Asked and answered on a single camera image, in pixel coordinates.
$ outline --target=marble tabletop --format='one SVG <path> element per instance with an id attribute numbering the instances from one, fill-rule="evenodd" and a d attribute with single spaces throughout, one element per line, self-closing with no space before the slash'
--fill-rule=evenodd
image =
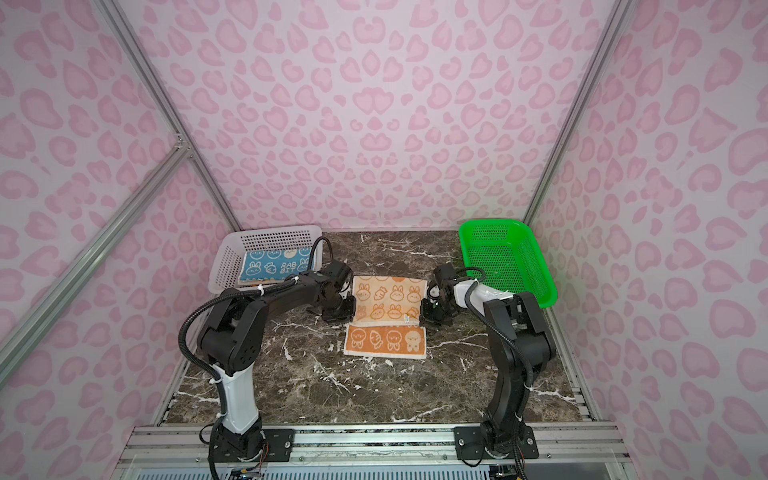
<path id="1" fill-rule="evenodd" d="M 327 233 L 337 259 L 359 275 L 428 278 L 441 263 L 463 265 L 455 231 Z M 490 401 L 496 367 L 485 327 L 462 314 L 452 326 L 427 328 L 427 358 L 345 356 L 345 329 L 304 308 L 268 322 L 253 369 L 266 424 L 478 422 Z M 208 423 L 219 409 L 208 376 L 190 366 L 167 423 Z M 527 422 L 581 420 L 559 358 L 538 377 Z"/>

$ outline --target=pink spot pattern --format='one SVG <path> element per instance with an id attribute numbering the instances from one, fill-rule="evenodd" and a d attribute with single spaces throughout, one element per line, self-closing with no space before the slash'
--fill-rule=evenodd
<path id="1" fill-rule="evenodd" d="M 18 319 L 173 140 L 90 2 L 9 2 L 0 18 L 0 309 Z"/>
<path id="2" fill-rule="evenodd" d="M 121 2 L 250 228 L 522 217 L 611 7 L 213 3 Z"/>
<path id="3" fill-rule="evenodd" d="M 555 311 L 641 478 L 768 475 L 757 4 L 639 2 L 534 222 Z"/>
<path id="4" fill-rule="evenodd" d="M 181 232 L 198 240 L 176 260 L 137 241 L 153 233 L 176 250 Z M 209 298 L 208 273 L 227 233 L 199 177 L 182 165 L 0 392 L 0 477 L 109 478 L 134 425 L 161 408 L 181 361 L 175 332 Z M 162 288 L 145 288 L 156 276 Z"/>

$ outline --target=towel with bunny print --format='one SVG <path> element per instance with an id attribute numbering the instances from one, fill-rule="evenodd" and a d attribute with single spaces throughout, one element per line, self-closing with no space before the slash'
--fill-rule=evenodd
<path id="1" fill-rule="evenodd" d="M 310 262 L 310 248 L 298 250 L 251 250 L 243 257 L 240 269 L 240 286 L 259 283 L 278 283 L 288 276 L 298 275 L 306 270 Z"/>
<path id="2" fill-rule="evenodd" d="M 426 280 L 401 276 L 355 276 L 355 326 L 418 326 Z"/>

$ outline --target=folded towel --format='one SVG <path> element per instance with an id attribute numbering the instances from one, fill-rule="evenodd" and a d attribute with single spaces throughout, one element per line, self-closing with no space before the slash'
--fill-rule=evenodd
<path id="1" fill-rule="evenodd" d="M 243 256 L 243 266 L 237 284 L 278 283 L 306 270 L 310 248 L 298 250 L 252 250 Z"/>
<path id="2" fill-rule="evenodd" d="M 344 355 L 378 356 L 390 359 L 425 359 L 426 330 L 423 326 L 346 326 Z"/>
<path id="3" fill-rule="evenodd" d="M 419 324 L 427 281 L 401 276 L 355 276 L 355 326 Z"/>

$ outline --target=black cable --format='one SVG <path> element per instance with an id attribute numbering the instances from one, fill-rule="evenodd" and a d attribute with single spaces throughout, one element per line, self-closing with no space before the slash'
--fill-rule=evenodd
<path id="1" fill-rule="evenodd" d="M 522 423 L 523 418 L 523 412 L 525 411 L 525 405 L 528 403 L 528 397 L 531 395 L 530 388 L 533 387 L 533 367 L 531 366 L 531 362 L 528 361 L 528 358 L 526 358 L 525 355 L 520 351 L 517 345 L 515 345 L 515 342 L 512 341 L 508 336 L 506 336 L 501 330 L 499 330 L 496 325 L 493 323 L 490 323 L 488 320 L 485 319 L 485 316 L 482 315 L 474 305 L 472 305 L 472 302 L 470 301 L 470 296 L 472 295 L 472 292 L 477 288 L 479 285 L 479 281 L 475 281 L 472 283 L 472 285 L 469 286 L 467 289 L 467 293 L 464 295 L 464 303 L 466 304 L 467 308 L 470 312 L 472 312 L 476 317 L 480 319 L 483 324 L 485 324 L 486 327 L 488 327 L 493 333 L 498 335 L 499 338 L 504 340 L 504 343 L 506 343 L 509 348 L 512 350 L 512 352 L 520 359 L 520 362 L 523 364 L 523 369 L 525 370 L 525 380 L 527 380 L 531 385 L 525 385 L 525 380 L 523 382 L 523 386 L 525 389 L 523 390 L 523 397 L 520 401 L 520 405 L 518 406 L 517 411 L 517 417 L 518 422 L 515 424 L 515 427 L 513 428 L 513 436 L 512 438 L 517 442 L 517 437 L 519 433 L 520 424 Z M 525 476 L 525 469 L 523 468 L 521 458 L 520 458 L 520 452 L 517 449 L 512 449 L 512 454 L 515 457 L 515 467 L 518 471 L 518 477 L 520 477 L 521 480 L 528 480 L 528 477 Z"/>
<path id="2" fill-rule="evenodd" d="M 206 426 L 204 426 L 202 429 L 200 429 L 200 431 L 197 433 L 197 437 L 200 439 L 200 443 L 203 443 L 203 444 L 205 444 L 205 445 L 208 445 L 208 444 L 210 443 L 210 442 L 207 442 L 207 441 L 206 441 L 206 440 L 203 438 L 203 430 L 207 429 L 208 427 L 212 427 L 212 426 L 214 426 L 214 423 L 216 423 L 216 422 L 213 422 L 213 423 L 209 423 L 208 425 L 206 425 Z"/>
<path id="3" fill-rule="evenodd" d="M 328 255 L 330 255 L 331 260 L 333 260 L 333 247 L 331 247 L 331 241 L 328 240 L 327 237 L 317 237 L 315 240 L 315 243 L 312 244 L 312 249 L 310 250 L 310 262 L 306 265 L 307 270 L 313 269 L 313 263 L 315 260 L 315 249 L 320 244 L 320 242 L 325 241 L 326 245 L 328 246 Z"/>
<path id="4" fill-rule="evenodd" d="M 221 427 L 221 422 L 224 417 L 219 417 L 214 422 L 214 427 L 210 430 L 210 443 L 208 444 L 208 468 L 210 470 L 210 477 L 212 480 L 221 480 L 219 472 L 216 471 L 216 463 L 214 462 L 214 435 L 216 435 Z"/>
<path id="5" fill-rule="evenodd" d="M 482 282 L 486 278 L 488 278 L 488 275 L 485 274 L 485 270 L 483 270 L 479 266 L 465 266 L 463 268 L 460 268 L 460 269 L 456 270 L 456 274 L 458 275 L 460 273 L 466 273 L 466 272 L 468 272 L 470 270 L 473 271 L 473 272 L 479 272 L 480 273 L 480 277 L 477 279 L 479 282 Z"/>
<path id="6" fill-rule="evenodd" d="M 224 385 L 221 382 L 221 375 L 219 372 L 217 372 L 212 366 L 205 363 L 203 360 L 198 359 L 187 346 L 187 332 L 190 329 L 190 326 L 192 325 L 192 322 L 195 321 L 197 317 L 199 317 L 203 312 L 211 308 L 212 306 L 224 302 L 226 300 L 231 300 L 233 298 L 238 298 L 242 296 L 256 296 L 256 295 L 266 295 L 268 293 L 276 293 L 279 291 L 282 291 L 290 286 L 293 286 L 296 284 L 295 281 L 286 280 L 282 283 L 278 283 L 275 285 L 270 285 L 263 290 L 238 290 L 236 292 L 232 293 L 226 293 L 224 295 L 218 296 L 214 299 L 208 300 L 206 303 L 200 305 L 197 307 L 188 317 L 186 320 L 184 320 L 184 323 L 181 324 L 181 328 L 179 329 L 179 350 L 181 351 L 181 355 L 184 356 L 187 360 L 189 360 L 191 363 L 193 363 L 198 368 L 202 369 L 205 373 L 212 376 L 214 378 L 214 383 L 216 384 L 216 390 L 219 395 L 219 403 L 220 403 L 220 414 L 218 418 L 216 419 L 216 422 L 214 422 L 214 427 L 210 430 L 210 441 L 208 442 L 208 466 L 210 467 L 210 476 L 213 480 L 220 480 L 219 475 L 216 472 L 216 466 L 214 464 L 214 435 L 217 434 L 217 430 L 221 426 L 222 419 L 227 414 L 227 395 L 224 392 Z M 205 443 L 203 440 L 203 430 L 201 429 L 199 432 L 200 440 Z"/>
<path id="7" fill-rule="evenodd" d="M 466 447 L 467 447 L 467 445 L 464 445 L 462 447 L 462 451 L 464 451 L 464 448 L 466 448 Z M 478 458 L 478 462 L 473 465 L 473 464 L 467 462 L 466 460 L 464 460 L 463 458 L 462 458 L 462 462 L 464 462 L 464 465 L 467 465 L 470 468 L 477 468 L 482 463 L 482 457 L 483 457 L 484 454 L 485 454 L 485 439 L 483 439 L 483 441 L 482 441 L 482 449 L 480 450 L 480 458 Z"/>

